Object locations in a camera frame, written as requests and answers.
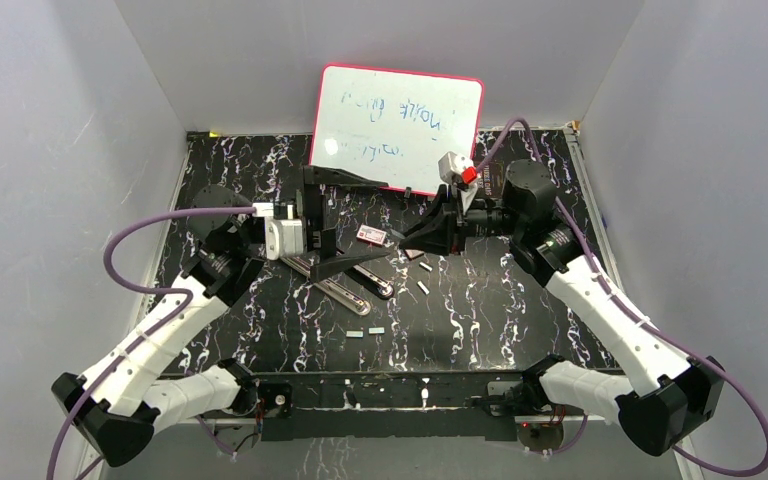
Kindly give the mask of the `cardboard staple box tray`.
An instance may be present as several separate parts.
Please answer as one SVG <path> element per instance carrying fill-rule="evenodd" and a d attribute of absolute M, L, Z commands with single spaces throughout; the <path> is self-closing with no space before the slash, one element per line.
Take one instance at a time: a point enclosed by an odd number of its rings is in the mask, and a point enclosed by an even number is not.
<path fill-rule="evenodd" d="M 409 260 L 415 260 L 424 255 L 424 252 L 416 249 L 404 249 L 403 253 Z"/>

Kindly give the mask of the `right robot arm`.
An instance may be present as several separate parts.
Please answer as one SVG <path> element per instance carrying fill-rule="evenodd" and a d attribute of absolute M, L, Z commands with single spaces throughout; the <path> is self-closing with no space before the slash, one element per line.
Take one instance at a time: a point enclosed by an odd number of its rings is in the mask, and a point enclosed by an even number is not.
<path fill-rule="evenodd" d="M 659 456 L 708 421 L 722 391 L 713 361 L 693 360 L 645 330 L 627 297 L 585 252 L 585 242 L 557 212 L 547 168 L 511 163 L 501 196 L 480 197 L 473 161 L 445 154 L 430 209 L 408 229 L 401 246 L 445 256 L 470 237 L 502 235 L 516 264 L 571 309 L 609 350 L 618 375 L 586 369 L 550 355 L 524 371 L 521 382 L 477 405 L 493 415 L 550 413 L 569 405 L 620 425 L 643 452 Z"/>

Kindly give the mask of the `red white staple box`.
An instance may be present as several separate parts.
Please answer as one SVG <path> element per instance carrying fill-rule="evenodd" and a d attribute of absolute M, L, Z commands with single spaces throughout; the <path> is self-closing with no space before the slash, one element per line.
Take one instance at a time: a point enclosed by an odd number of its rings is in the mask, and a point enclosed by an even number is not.
<path fill-rule="evenodd" d="M 387 232 L 362 224 L 357 231 L 356 239 L 370 245 L 383 247 L 387 241 Z"/>

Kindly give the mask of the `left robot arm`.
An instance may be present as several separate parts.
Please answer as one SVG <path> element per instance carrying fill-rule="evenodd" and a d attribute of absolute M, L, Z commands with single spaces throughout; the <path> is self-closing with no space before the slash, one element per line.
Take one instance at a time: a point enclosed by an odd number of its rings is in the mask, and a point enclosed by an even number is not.
<path fill-rule="evenodd" d="M 75 428 L 112 467 L 138 456 L 162 430 L 211 411 L 247 416 L 265 410 L 257 377 L 233 359 L 168 381 L 163 372 L 211 322 L 250 290 L 269 261 L 316 253 L 309 278 L 319 282 L 367 261 L 342 255 L 325 224 L 327 186 L 377 188 L 378 182 L 342 169 L 305 166 L 293 198 L 253 202 L 227 187 L 199 191 L 183 220 L 196 250 L 173 284 L 145 287 L 158 303 L 103 359 L 52 386 L 68 427 Z"/>

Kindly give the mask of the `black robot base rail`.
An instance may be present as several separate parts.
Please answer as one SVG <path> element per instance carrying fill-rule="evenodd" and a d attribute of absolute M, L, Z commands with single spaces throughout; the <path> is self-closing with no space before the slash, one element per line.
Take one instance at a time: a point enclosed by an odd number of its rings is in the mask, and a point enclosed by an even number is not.
<path fill-rule="evenodd" d="M 533 408 L 517 371 L 262 374 L 265 441 L 325 437 L 478 437 L 554 449 L 574 407 Z"/>

